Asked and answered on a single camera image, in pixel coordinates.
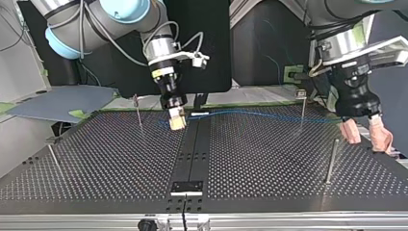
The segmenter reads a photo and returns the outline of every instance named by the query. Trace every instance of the metal rod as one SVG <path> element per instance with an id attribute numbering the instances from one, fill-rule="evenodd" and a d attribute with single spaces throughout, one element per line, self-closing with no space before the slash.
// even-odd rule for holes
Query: metal rod
<path id="1" fill-rule="evenodd" d="M 59 167 L 59 166 L 60 166 L 60 163 L 58 163 L 57 156 L 55 155 L 54 150 L 52 149 L 51 144 L 48 144 L 48 149 L 49 149 L 50 152 L 51 152 L 51 155 L 52 155 L 52 158 L 54 159 L 55 164 Z"/>
<path id="2" fill-rule="evenodd" d="M 327 177 L 326 177 L 326 184 L 330 184 L 330 180 L 331 180 L 331 176 L 333 173 L 333 167 L 334 167 L 334 163 L 336 161 L 336 155 L 337 155 L 337 149 L 339 148 L 339 139 L 335 139 L 334 143 L 333 143 L 333 149 L 332 149 L 332 155 L 330 158 L 330 164 L 329 164 L 329 169 L 327 171 Z"/>
<path id="3" fill-rule="evenodd" d="M 139 110 L 139 98 L 138 98 L 138 95 L 137 95 L 137 94 L 135 94 L 135 95 L 133 96 L 133 103 L 134 103 L 134 105 L 135 105 L 136 112 L 137 112 L 137 114 L 138 114 L 139 126 L 140 126 L 141 130 L 143 130 L 143 124 L 141 123 L 140 110 Z"/>
<path id="4" fill-rule="evenodd" d="M 63 169 L 61 168 L 60 163 L 58 162 L 57 156 L 55 155 L 51 144 L 48 144 L 48 149 L 50 150 L 51 156 L 54 159 L 55 165 L 57 165 L 57 168 L 60 171 L 62 178 L 65 180 Z"/>
<path id="5" fill-rule="evenodd" d="M 303 99 L 302 121 L 305 117 L 305 111 L 306 111 L 306 98 Z"/>

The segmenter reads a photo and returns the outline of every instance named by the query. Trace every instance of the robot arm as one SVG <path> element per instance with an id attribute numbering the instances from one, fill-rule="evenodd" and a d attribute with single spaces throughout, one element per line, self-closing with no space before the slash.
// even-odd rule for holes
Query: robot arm
<path id="1" fill-rule="evenodd" d="M 148 66 L 152 77 L 161 90 L 162 107 L 169 110 L 172 130 L 186 126 L 183 106 L 186 95 L 179 91 L 177 64 L 192 59 L 192 65 L 204 68 L 210 59 L 199 50 L 203 40 L 200 37 L 197 50 L 181 51 L 168 21 L 166 6 L 162 0 L 32 0 L 36 8 L 47 19 L 49 28 L 45 35 L 50 46 L 62 57 L 75 60 L 107 42 L 119 50 L 115 39 L 131 31 L 140 32 L 143 54 L 148 64 L 125 56 L 136 64 Z"/>
<path id="2" fill-rule="evenodd" d="M 381 113 L 380 100 L 368 85 L 369 75 L 374 69 L 370 51 L 374 49 L 367 44 L 360 22 L 381 10 L 407 8 L 408 1 L 404 0 L 308 1 L 320 64 L 329 70 L 330 83 L 339 93 L 336 104 L 339 116 L 375 116 Z"/>
<path id="3" fill-rule="evenodd" d="M 359 142 L 360 134 L 352 118 L 368 116 L 373 150 L 393 154 L 393 135 L 384 127 L 380 99 L 370 91 L 369 76 L 379 67 L 406 65 L 408 41 L 393 38 L 369 45 L 361 20 L 382 10 L 407 9 L 408 1 L 314 0 L 308 1 L 307 8 L 320 54 L 311 77 L 321 67 L 337 89 L 336 112 L 344 118 L 341 125 L 344 137 L 350 143 Z"/>

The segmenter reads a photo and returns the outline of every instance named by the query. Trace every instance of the blue rope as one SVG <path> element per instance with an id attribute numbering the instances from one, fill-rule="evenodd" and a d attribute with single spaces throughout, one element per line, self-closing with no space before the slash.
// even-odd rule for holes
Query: blue rope
<path id="1" fill-rule="evenodd" d="M 227 115 L 227 114 L 242 114 L 242 115 L 252 115 L 252 116 L 264 116 L 264 117 L 269 117 L 269 118 L 275 118 L 283 121 L 289 121 L 289 122 L 301 122 L 302 118 L 301 117 L 294 117 L 294 116 L 286 116 L 286 115 L 278 115 L 278 114 L 263 114 L 263 113 L 254 113 L 254 112 L 249 112 L 249 111 L 241 111 L 241 110 L 228 110 L 228 111 L 220 111 L 220 112 L 215 112 L 211 113 L 209 115 L 201 115 L 201 116 L 191 116 L 188 118 L 188 120 L 197 120 L 197 119 L 202 119 L 206 117 L 211 117 L 211 116 L 217 116 L 217 115 Z M 311 123 L 334 123 L 334 122 L 340 122 L 342 121 L 341 119 L 327 119 L 327 118 L 319 118 L 319 119 L 312 119 L 312 118 L 304 118 L 304 122 L 311 122 Z"/>

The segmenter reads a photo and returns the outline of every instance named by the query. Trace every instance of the perforated metal plate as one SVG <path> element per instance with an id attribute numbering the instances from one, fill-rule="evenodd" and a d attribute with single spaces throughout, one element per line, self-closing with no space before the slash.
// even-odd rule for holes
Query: perforated metal plate
<path id="1" fill-rule="evenodd" d="M 96 208 L 124 203 L 133 211 L 164 212 L 160 202 L 169 195 L 184 137 L 184 131 L 170 131 L 167 117 L 141 113 L 140 128 L 135 112 L 97 114 L 54 146 L 59 164 L 46 152 L 2 181 L 0 201 L 82 202 Z"/>
<path id="2" fill-rule="evenodd" d="M 245 111 L 211 118 L 203 211 L 408 210 L 407 171 L 391 158 L 379 160 L 370 144 L 341 141 L 325 184 L 333 140 L 342 137 L 316 109 L 307 108 L 303 124 L 301 106 Z"/>

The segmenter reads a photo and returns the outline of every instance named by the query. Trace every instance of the white bracket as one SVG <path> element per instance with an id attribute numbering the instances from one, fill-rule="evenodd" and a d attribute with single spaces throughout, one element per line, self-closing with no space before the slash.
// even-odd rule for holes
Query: white bracket
<path id="1" fill-rule="evenodd" d="M 190 59 L 192 60 L 192 66 L 205 69 L 205 67 L 207 66 L 207 61 L 210 60 L 210 57 L 203 55 L 201 52 L 192 53 L 192 52 L 187 52 L 187 51 L 180 51 L 178 53 L 162 56 L 156 60 L 153 60 L 149 62 L 149 65 L 153 65 L 158 62 L 162 62 L 166 60 L 174 60 L 174 59 L 179 60 L 179 61 Z"/>

